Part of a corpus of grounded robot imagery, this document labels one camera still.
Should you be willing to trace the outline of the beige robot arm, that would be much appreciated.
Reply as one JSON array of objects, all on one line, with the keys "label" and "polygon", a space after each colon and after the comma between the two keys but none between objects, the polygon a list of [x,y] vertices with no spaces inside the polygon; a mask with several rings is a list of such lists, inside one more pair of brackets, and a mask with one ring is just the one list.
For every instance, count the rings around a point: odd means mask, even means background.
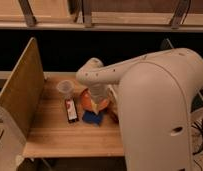
[{"label": "beige robot arm", "polygon": [[191,105],[203,87],[203,59],[187,48],[104,67],[96,58],[76,73],[87,87],[118,86],[127,171],[193,171]]}]

